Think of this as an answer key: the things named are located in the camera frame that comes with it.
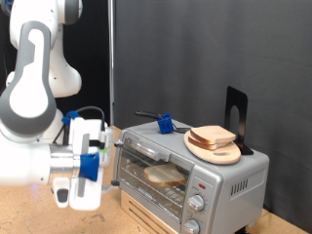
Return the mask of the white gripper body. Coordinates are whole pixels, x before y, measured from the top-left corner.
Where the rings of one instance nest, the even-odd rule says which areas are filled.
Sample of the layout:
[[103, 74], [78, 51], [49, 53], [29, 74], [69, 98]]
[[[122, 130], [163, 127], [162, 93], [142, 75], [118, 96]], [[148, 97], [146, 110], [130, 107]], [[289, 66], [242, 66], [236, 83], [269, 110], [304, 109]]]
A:
[[93, 211], [100, 206], [107, 166], [107, 128], [99, 119], [70, 122], [69, 143], [52, 146], [52, 191], [60, 208]]

